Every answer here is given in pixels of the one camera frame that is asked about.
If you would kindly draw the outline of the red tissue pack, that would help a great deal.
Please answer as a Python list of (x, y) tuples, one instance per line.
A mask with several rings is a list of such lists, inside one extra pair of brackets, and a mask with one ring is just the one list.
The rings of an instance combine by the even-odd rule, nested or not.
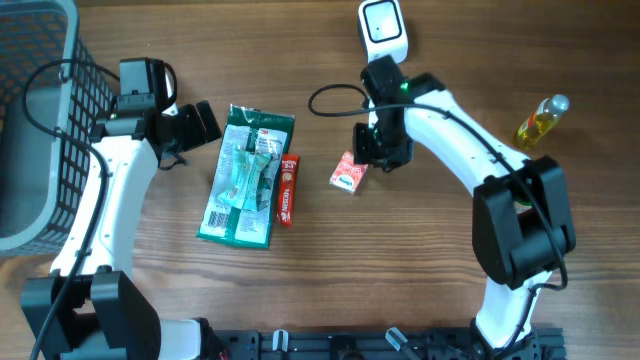
[(362, 182), (367, 165), (356, 164), (352, 152), (346, 151), (333, 171), (329, 183), (343, 191), (354, 194)]

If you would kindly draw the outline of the green 3M package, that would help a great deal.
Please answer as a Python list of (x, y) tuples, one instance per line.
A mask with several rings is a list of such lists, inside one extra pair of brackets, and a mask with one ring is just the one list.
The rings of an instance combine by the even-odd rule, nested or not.
[(199, 239), (269, 247), (278, 175), (294, 125), (292, 115), (230, 107)]

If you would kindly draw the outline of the red Nescafe sachet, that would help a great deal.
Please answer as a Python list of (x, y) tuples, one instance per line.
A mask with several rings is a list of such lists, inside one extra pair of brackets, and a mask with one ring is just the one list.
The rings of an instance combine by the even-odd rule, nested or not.
[(293, 205), (300, 157), (285, 154), (281, 161), (277, 217), (281, 225), (293, 225)]

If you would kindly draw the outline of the yellow liquid bottle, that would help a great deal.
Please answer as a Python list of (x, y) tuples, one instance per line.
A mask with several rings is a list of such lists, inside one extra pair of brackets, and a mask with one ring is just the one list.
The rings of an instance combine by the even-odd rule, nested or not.
[(512, 144), (520, 150), (533, 148), (559, 122), (569, 107), (569, 98), (562, 94), (544, 99), (536, 111), (516, 129)]

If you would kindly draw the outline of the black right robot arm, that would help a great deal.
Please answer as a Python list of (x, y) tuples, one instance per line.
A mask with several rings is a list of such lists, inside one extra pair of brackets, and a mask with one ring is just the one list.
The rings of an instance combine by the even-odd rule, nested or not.
[(420, 144), (460, 180), (473, 200), (472, 247), (487, 276), (475, 330), (495, 359), (521, 349), (539, 293), (568, 282), (564, 257), (576, 234), (562, 168), (503, 144), (429, 73), (408, 79), (384, 56), (360, 78), (370, 120), (354, 127), (356, 163), (390, 172)]

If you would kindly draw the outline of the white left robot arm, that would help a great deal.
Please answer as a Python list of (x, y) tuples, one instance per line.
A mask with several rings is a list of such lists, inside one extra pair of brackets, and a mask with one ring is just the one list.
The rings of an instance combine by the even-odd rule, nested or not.
[(207, 102), (178, 106), (174, 69), (124, 59), (120, 92), (85, 139), (86, 184), (71, 231), (50, 273), (29, 279), (21, 307), (34, 334), (33, 358), (218, 359), (224, 343), (207, 320), (163, 320), (132, 279), (145, 194), (163, 159), (222, 135)]

